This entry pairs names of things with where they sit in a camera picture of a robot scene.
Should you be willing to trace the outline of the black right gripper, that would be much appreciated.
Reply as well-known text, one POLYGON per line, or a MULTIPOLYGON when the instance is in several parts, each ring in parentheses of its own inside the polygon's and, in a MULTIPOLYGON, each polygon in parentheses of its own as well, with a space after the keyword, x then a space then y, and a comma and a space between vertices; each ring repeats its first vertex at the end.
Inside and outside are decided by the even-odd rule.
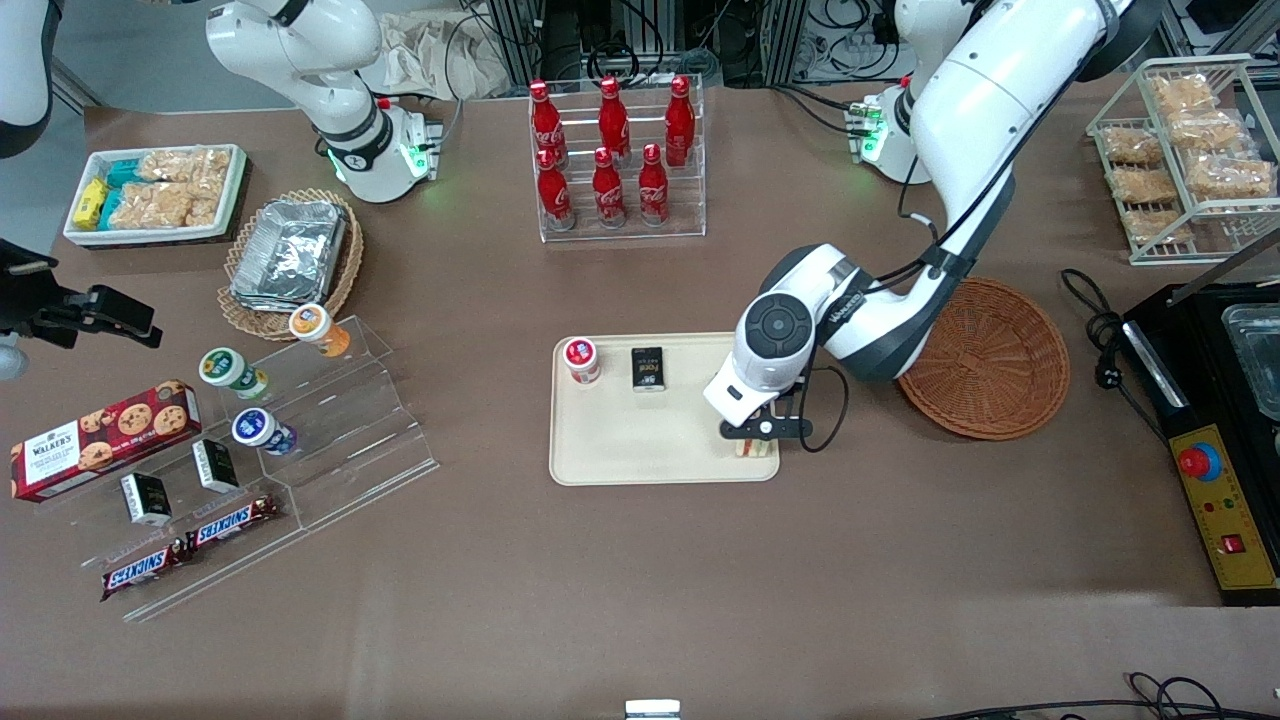
POLYGON ((159 348, 163 331, 155 309, 105 284, 88 291, 88 318, 78 293, 54 275, 59 260, 1 241, 1 333, 74 348, 82 332, 114 334, 159 348))

